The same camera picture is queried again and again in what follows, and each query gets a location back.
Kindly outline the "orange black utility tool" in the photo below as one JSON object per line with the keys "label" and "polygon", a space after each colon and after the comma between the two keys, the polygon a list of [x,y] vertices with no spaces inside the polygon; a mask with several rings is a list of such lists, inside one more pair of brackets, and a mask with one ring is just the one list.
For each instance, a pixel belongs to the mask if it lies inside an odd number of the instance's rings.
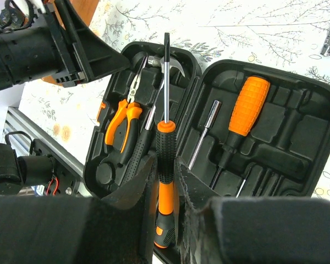
{"label": "orange black utility tool", "polygon": [[246,181],[247,181],[247,178],[248,178],[248,176],[249,176],[251,170],[252,170],[252,167],[249,167],[249,168],[247,169],[246,173],[244,174],[244,177],[243,177],[243,179],[242,179],[242,182],[241,182],[241,184],[240,184],[240,186],[239,186],[239,189],[238,189],[238,191],[237,191],[236,197],[239,197],[239,195],[240,195],[240,193],[241,193],[241,191],[242,191],[242,189],[243,189],[243,187],[244,187],[244,185],[245,185],[245,183],[246,183]]}

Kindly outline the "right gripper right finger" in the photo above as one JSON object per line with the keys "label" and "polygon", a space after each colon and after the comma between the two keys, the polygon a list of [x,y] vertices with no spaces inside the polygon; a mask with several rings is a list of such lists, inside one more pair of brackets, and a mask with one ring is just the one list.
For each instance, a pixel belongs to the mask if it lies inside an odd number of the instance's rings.
{"label": "right gripper right finger", "polygon": [[219,196],[174,162],[182,263],[330,263],[330,201]]}

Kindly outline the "orange handled pliers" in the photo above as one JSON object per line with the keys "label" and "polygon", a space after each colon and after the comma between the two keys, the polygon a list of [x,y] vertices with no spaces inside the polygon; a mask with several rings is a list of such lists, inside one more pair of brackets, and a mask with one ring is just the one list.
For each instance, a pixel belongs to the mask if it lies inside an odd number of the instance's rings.
{"label": "orange handled pliers", "polygon": [[127,119],[124,140],[120,149],[120,164],[122,165],[128,163],[139,136],[139,117],[142,113],[142,108],[139,103],[135,102],[135,95],[140,85],[142,70],[146,66],[147,61],[148,56],[143,58],[141,66],[132,80],[127,98],[118,103],[118,109],[107,127],[104,138],[106,146],[112,148],[117,128],[124,119]]}

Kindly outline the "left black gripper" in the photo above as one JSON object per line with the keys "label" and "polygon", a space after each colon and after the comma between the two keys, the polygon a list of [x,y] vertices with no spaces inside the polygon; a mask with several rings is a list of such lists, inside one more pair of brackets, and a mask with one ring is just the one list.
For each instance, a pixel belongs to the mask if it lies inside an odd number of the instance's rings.
{"label": "left black gripper", "polygon": [[28,22],[0,26],[0,91],[51,76],[64,87],[89,83],[130,66],[97,37],[69,1],[26,1]]}

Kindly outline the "orange handled screwdriver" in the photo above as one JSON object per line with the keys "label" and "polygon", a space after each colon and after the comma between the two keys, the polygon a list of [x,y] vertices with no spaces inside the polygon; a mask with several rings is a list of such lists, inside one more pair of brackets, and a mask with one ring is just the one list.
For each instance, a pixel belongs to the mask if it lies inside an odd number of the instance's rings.
{"label": "orange handled screwdriver", "polygon": [[210,183],[211,189],[215,188],[222,170],[230,162],[242,139],[252,129],[266,100],[269,88],[270,82],[259,76],[250,76],[243,84],[232,111],[228,136],[223,145],[223,154]]}

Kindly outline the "black handled screwdriver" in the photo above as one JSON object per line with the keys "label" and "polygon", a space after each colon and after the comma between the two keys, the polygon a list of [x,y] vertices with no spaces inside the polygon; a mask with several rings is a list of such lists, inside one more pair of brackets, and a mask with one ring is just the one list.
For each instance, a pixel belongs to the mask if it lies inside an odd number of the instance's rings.
{"label": "black handled screwdriver", "polygon": [[210,130],[210,128],[212,127],[212,124],[215,121],[215,118],[216,118],[216,116],[218,114],[218,111],[219,111],[219,109],[221,107],[221,104],[222,103],[219,100],[214,100],[213,101],[213,104],[211,106],[211,109],[210,109],[210,111],[209,111],[209,113],[207,115],[206,121],[204,123],[203,131],[202,131],[202,133],[200,135],[200,138],[199,138],[199,140],[197,142],[197,145],[196,145],[196,147],[194,149],[194,153],[192,154],[192,157],[190,159],[190,162],[189,162],[189,165],[188,165],[188,167],[189,167],[190,170],[192,170],[192,168],[193,168],[193,166],[195,164],[195,161],[196,161],[196,159],[198,157],[198,154],[199,154],[200,148],[202,146],[202,143],[204,141],[204,138],[207,135],[207,133]]}

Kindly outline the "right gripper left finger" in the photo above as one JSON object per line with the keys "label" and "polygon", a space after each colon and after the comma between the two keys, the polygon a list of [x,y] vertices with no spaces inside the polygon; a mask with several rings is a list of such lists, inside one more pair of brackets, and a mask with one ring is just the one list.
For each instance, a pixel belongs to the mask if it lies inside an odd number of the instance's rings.
{"label": "right gripper left finger", "polygon": [[0,197],[0,263],[151,263],[157,161],[110,195]]}

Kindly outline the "small precision screwdriver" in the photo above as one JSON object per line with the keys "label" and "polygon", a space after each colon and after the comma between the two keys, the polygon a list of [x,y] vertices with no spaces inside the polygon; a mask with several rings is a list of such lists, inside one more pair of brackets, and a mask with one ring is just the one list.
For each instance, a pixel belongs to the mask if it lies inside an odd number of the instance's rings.
{"label": "small precision screwdriver", "polygon": [[162,249],[169,247],[174,227],[174,158],[177,146],[176,124],[169,117],[170,94],[170,34],[164,34],[164,116],[157,124],[157,173],[159,177],[158,218],[155,229],[154,244]]}

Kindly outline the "black plastic tool case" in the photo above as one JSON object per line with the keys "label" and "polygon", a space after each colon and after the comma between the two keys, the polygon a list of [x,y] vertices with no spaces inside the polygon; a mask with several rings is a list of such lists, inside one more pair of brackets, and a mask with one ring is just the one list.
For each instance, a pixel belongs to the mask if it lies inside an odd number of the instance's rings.
{"label": "black plastic tool case", "polygon": [[[248,77],[259,76],[270,82],[261,112],[211,190],[234,198],[312,198],[330,154],[330,86],[236,60],[220,60],[202,71],[189,51],[172,48],[170,53],[184,69],[171,71],[169,114],[178,127],[177,153],[185,163],[194,153],[213,101],[222,103],[192,174],[210,188],[239,92]],[[249,167],[252,170],[236,197]]]}

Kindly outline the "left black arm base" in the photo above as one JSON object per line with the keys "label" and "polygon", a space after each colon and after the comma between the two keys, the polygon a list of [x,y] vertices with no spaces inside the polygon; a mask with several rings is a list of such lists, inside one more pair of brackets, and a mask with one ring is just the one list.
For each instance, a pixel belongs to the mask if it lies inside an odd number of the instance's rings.
{"label": "left black arm base", "polygon": [[35,156],[48,156],[54,165],[53,175],[49,181],[30,187],[35,195],[78,195],[80,175],[72,168],[72,164],[61,152],[54,149],[53,146],[49,146],[48,143],[44,143],[41,139],[35,139],[33,141],[33,154]]}

